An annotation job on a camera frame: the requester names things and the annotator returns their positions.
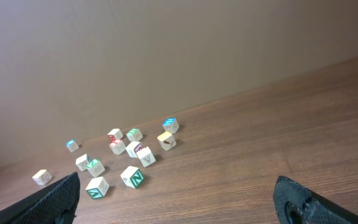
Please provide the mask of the green framed picture block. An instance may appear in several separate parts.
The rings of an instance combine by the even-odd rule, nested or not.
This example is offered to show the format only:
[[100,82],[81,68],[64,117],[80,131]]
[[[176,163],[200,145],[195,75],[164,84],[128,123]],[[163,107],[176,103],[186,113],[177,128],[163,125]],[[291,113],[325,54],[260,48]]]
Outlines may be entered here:
[[128,166],[121,174],[121,179],[128,187],[137,189],[143,183],[145,177],[139,168]]

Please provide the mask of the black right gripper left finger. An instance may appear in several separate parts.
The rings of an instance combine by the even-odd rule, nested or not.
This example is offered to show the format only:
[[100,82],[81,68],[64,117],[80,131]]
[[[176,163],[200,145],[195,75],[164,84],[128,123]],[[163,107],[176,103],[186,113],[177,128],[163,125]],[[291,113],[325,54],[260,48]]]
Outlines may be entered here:
[[0,211],[0,224],[72,224],[80,200],[77,172]]

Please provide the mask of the block with animal drawing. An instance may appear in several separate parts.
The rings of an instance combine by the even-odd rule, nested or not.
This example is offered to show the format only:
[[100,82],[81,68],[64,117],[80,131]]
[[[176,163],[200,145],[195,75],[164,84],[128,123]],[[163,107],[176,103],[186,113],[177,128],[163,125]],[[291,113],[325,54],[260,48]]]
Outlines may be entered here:
[[148,167],[156,161],[156,158],[149,147],[139,150],[136,155],[144,167]]

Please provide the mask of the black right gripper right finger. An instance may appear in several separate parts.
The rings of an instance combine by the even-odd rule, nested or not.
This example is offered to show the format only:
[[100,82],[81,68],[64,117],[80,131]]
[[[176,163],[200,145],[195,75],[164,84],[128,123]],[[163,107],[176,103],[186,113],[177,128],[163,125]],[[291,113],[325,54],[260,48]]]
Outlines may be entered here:
[[286,176],[278,177],[273,202],[280,224],[358,224],[358,215]]

